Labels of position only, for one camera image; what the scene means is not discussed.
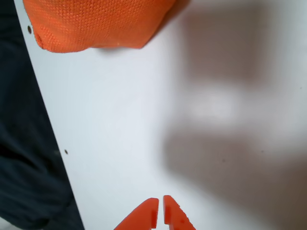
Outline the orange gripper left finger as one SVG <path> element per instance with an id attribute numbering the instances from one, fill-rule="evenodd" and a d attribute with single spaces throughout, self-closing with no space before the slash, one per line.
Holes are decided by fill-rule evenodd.
<path id="1" fill-rule="evenodd" d="M 137 206 L 115 228 L 115 230 L 156 229 L 158 218 L 158 198 L 149 198 Z"/>

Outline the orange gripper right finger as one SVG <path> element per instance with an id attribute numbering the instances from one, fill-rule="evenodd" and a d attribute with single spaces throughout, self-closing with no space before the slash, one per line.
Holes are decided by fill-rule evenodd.
<path id="1" fill-rule="evenodd" d="M 163 197 L 164 222 L 170 230 L 195 230 L 180 205 L 170 195 Z"/>

